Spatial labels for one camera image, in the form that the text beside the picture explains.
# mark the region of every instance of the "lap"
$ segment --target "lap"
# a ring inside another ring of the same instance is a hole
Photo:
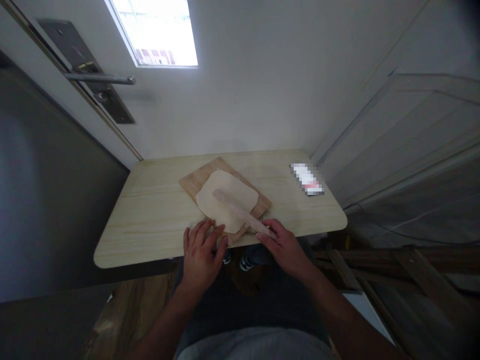
[[[314,261],[310,245],[303,241],[300,241],[300,244],[309,259]],[[206,337],[259,326],[298,329],[328,344],[328,334],[308,291],[299,281],[286,274],[276,262],[273,262],[272,267],[269,279],[253,297],[242,294],[222,268],[187,324],[177,354]],[[173,291],[182,276],[183,261],[179,265]]]

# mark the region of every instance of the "wooden table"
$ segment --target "wooden table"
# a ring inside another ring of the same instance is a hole
[[[341,230],[347,217],[325,186],[306,196],[290,163],[308,163],[301,150],[233,152],[139,162],[130,173],[98,242],[93,260],[114,268],[183,256],[183,232],[204,218],[179,179],[221,156],[273,205],[264,219],[276,218],[295,236]],[[233,246],[257,243],[245,234]]]

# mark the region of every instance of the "forearm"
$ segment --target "forearm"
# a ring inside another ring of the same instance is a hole
[[[319,269],[313,266],[300,281],[310,292],[342,359],[405,359]]]
[[[180,283],[160,317],[127,359],[172,360],[185,326],[201,297],[202,294],[192,293]]]

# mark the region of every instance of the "dough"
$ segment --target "dough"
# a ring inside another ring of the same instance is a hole
[[[223,190],[237,199],[242,210],[250,213],[259,200],[259,194],[232,174],[217,170],[212,172],[200,191],[196,194],[196,204],[207,217],[216,220],[217,225],[225,224],[225,232],[235,234],[245,221],[238,218],[230,209],[212,195],[216,189]]]

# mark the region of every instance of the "wooden cutting board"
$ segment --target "wooden cutting board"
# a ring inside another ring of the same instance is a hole
[[[253,207],[250,214],[256,219],[260,218],[263,213],[272,206],[272,202],[263,195],[255,186],[253,186],[246,178],[240,175],[233,167],[231,167],[225,160],[221,157],[210,161],[208,164],[202,166],[201,168],[195,170],[194,172],[189,173],[187,176],[182,177],[178,182],[181,187],[186,191],[190,198],[197,203],[196,196],[197,193],[202,189],[204,184],[209,179],[210,175],[216,170],[223,170],[227,173],[232,174],[234,177],[239,179],[242,183],[252,188],[258,193],[258,201]],[[236,233],[224,232],[222,236],[228,237],[228,245],[231,246],[236,242],[244,233],[247,231],[247,227],[243,225],[239,231]]]

